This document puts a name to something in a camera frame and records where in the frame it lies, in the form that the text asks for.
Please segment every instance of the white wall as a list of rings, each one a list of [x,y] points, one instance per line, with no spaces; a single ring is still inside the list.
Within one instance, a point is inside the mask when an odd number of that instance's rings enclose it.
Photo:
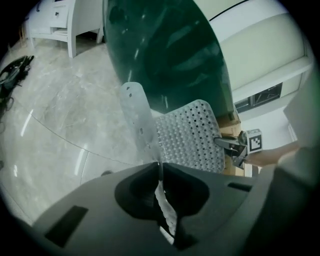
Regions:
[[[224,40],[220,46],[232,90],[305,54],[301,31],[289,14],[251,25]]]
[[[210,20],[224,10],[242,2],[242,0],[194,0],[204,16]]]
[[[241,129],[262,131],[263,149],[275,149],[292,142],[289,133],[289,121],[284,114],[284,108],[278,108],[272,112],[258,117],[242,121]]]

